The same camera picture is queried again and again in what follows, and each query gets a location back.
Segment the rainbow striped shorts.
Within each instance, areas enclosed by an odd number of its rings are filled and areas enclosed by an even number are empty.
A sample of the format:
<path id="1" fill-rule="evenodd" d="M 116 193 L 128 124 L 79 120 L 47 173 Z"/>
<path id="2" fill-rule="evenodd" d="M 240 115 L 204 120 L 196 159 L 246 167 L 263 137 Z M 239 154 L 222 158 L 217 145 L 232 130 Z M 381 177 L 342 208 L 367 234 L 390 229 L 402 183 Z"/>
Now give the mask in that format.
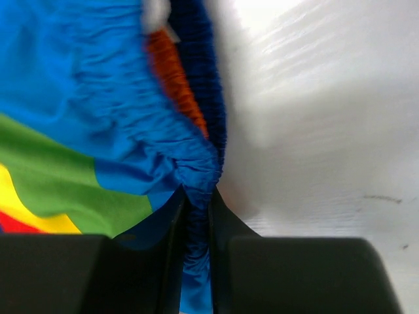
<path id="1" fill-rule="evenodd" d="M 2 1 L 1 236 L 114 239 L 182 190 L 178 313 L 212 313 L 225 114 L 203 1 Z"/>

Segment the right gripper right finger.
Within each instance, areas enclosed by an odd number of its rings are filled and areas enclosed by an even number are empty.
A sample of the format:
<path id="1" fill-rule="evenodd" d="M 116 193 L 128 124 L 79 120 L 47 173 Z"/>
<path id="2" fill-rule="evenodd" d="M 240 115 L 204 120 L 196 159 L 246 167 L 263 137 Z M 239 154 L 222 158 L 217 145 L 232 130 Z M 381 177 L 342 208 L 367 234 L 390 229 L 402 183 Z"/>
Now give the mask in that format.
<path id="1" fill-rule="evenodd" d="M 263 237 L 214 192 L 208 207 L 215 313 L 400 313 L 375 248 L 359 237 Z"/>

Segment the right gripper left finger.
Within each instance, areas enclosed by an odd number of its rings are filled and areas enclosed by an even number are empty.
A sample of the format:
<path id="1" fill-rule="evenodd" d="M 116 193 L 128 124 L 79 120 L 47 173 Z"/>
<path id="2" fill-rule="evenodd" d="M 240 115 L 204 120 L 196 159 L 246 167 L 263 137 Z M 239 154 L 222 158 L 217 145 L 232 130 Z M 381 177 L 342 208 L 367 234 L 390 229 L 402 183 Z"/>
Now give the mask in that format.
<path id="1" fill-rule="evenodd" d="M 178 313 L 187 199 L 126 233 L 3 234 L 2 313 Z"/>

